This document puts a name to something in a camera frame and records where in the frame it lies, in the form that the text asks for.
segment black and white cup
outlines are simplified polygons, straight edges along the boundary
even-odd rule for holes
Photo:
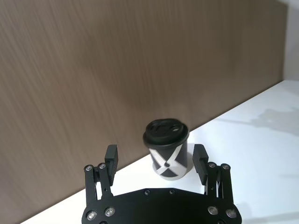
[[[159,119],[147,125],[143,142],[162,178],[172,181],[186,174],[188,136],[188,127],[177,119]]]

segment wood grain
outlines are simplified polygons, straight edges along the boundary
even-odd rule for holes
[[[0,222],[84,187],[148,122],[197,127],[282,80],[286,8],[272,0],[0,0]]]

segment white tabletop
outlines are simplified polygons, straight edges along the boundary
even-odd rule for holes
[[[194,143],[205,146],[209,161],[231,166],[234,203],[243,224],[299,223],[299,82],[283,81],[193,130],[190,159]],[[204,190],[194,168],[177,181],[160,178],[149,155],[118,171],[111,190],[119,195],[168,187]],[[97,188],[100,197],[100,184]],[[23,224],[81,224],[84,209],[82,190]]]

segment white wall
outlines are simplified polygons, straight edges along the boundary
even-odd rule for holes
[[[286,40],[284,79],[299,80],[299,0],[289,3]]]

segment brown wood panel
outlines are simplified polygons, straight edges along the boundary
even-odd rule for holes
[[[145,125],[194,128],[282,80],[273,0],[0,0],[0,222],[84,187],[110,143],[148,152]]]

